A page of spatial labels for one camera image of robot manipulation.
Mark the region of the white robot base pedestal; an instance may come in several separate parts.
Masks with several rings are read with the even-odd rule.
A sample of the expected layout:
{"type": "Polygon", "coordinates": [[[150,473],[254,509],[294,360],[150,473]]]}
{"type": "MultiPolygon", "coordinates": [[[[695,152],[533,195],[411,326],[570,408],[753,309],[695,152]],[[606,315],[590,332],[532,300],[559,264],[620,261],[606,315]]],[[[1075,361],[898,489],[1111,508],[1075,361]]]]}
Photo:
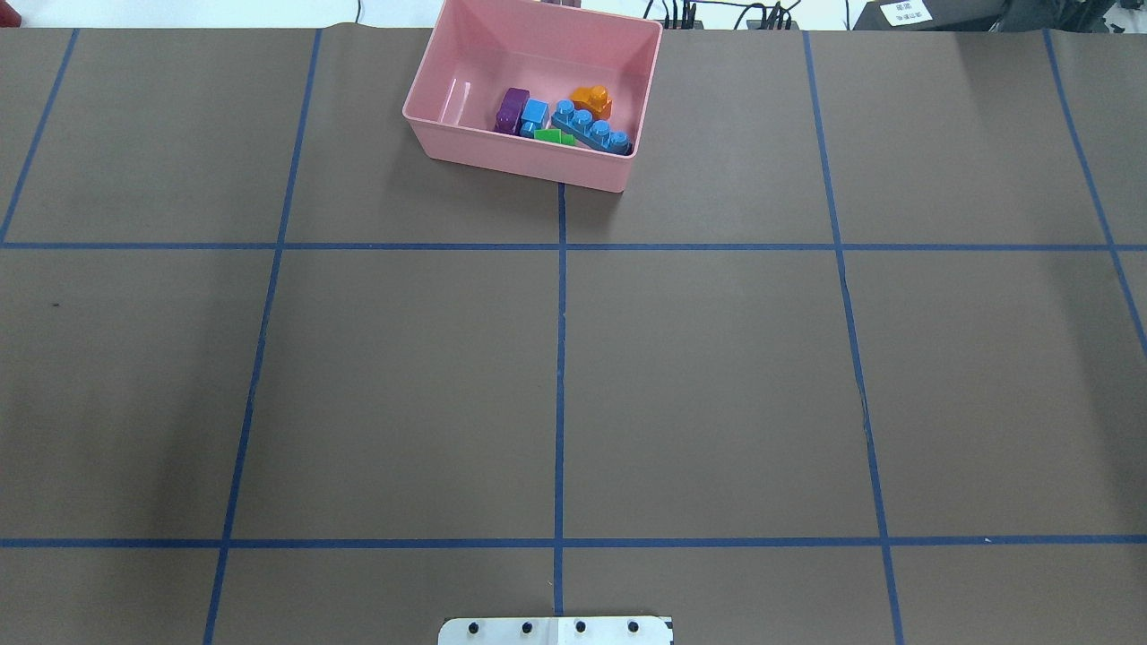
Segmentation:
{"type": "Polygon", "coordinates": [[[459,617],[438,644],[673,644],[670,617],[656,615],[459,617]]]}

